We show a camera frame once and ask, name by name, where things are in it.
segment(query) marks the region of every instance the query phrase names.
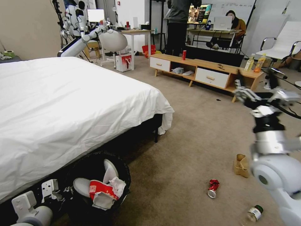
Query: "yellow bottle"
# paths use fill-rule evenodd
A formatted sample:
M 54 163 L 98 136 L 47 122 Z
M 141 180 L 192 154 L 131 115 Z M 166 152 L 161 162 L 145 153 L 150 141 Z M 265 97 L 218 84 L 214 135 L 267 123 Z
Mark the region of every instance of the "yellow bottle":
M 250 59 L 247 61 L 246 66 L 245 66 L 245 71 L 250 71 L 253 67 L 254 64 L 254 57 L 255 54 L 252 54 Z
M 257 64 L 256 64 L 256 67 L 254 69 L 254 72 L 260 72 L 261 68 L 262 68 L 262 65 L 264 63 L 264 61 L 266 60 L 266 54 L 264 53 L 258 60 Z

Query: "red soda can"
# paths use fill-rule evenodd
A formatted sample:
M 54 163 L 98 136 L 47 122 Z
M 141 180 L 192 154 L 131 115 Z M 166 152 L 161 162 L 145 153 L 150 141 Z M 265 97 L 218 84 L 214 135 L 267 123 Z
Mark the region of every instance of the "red soda can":
M 185 60 L 186 59 L 186 50 L 183 50 L 183 54 L 182 54 L 182 60 Z
M 219 181 L 217 179 L 212 179 L 209 181 L 210 188 L 208 188 L 208 196 L 210 198 L 216 198 L 216 190 L 219 187 Z

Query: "hijab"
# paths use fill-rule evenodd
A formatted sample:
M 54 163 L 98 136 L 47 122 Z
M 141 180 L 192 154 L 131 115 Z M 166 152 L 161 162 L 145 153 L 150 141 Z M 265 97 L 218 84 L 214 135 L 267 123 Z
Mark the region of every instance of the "hijab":
M 230 10 L 229 12 L 227 12 L 226 16 L 228 16 L 229 13 L 232 13 L 235 16 L 234 20 L 232 21 L 232 27 L 231 27 L 231 29 L 235 29 L 238 26 L 239 19 L 236 17 L 236 14 L 233 10 Z

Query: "beige carpet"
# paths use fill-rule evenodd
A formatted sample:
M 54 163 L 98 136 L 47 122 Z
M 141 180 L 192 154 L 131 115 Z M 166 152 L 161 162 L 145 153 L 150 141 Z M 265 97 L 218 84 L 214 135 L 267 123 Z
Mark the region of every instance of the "beige carpet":
M 113 70 L 113 64 L 105 68 Z M 301 73 L 284 69 L 289 81 Z M 135 57 L 135 70 L 125 76 L 158 88 L 174 108 L 172 128 L 143 141 L 129 153 L 131 193 L 115 214 L 114 225 L 238 225 L 240 214 L 256 204 L 264 208 L 256 225 L 283 225 L 275 202 L 252 176 L 233 173 L 237 153 L 250 157 L 254 121 L 250 110 L 232 97 L 205 87 L 158 74 L 143 56 Z M 281 82 L 290 90 L 293 86 Z M 301 105 L 294 106 L 301 114 Z M 301 132 L 301 121 L 282 115 L 289 137 Z M 293 155 L 301 160 L 301 154 Z M 209 180 L 220 181 L 217 198 L 207 196 Z

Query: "chair armrest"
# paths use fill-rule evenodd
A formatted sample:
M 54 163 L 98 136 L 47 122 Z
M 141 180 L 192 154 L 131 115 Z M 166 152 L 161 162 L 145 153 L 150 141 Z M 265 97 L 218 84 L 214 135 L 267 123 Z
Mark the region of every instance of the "chair armrest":
M 274 39 L 274 40 L 277 40 L 276 37 L 267 37 L 267 38 L 265 38 L 265 39 L 262 41 L 262 44 L 261 44 L 261 47 L 260 47 L 260 51 L 262 51 L 263 45 L 264 45 L 264 43 L 266 42 L 266 40 L 268 40 L 268 39 Z
M 296 42 L 293 44 L 293 46 L 292 46 L 292 48 L 291 48 L 291 52 L 289 53 L 289 56 L 290 56 L 290 57 L 292 56 L 292 54 L 293 54 L 293 52 L 294 52 L 294 49 L 295 49 L 296 45 L 297 45 L 299 42 L 301 42 L 301 41 L 296 41 Z

